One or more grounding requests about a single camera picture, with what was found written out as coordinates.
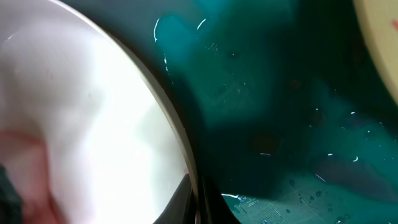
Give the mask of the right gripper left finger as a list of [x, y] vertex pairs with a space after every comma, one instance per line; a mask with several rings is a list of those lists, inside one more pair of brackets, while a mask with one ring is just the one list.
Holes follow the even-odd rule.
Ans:
[[154, 224], [195, 224], [195, 198], [188, 174]]

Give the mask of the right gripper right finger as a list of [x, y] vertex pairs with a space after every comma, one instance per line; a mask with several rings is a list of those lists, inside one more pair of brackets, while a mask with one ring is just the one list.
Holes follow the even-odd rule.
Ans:
[[221, 192], [209, 177], [200, 177], [199, 203], [200, 223], [240, 224], [223, 199]]

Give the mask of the white plate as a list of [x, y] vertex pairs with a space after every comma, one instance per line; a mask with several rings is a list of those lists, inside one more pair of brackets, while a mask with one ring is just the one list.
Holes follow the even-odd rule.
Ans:
[[1, 222], [154, 223], [197, 173], [178, 114], [115, 36], [61, 1], [1, 2]]

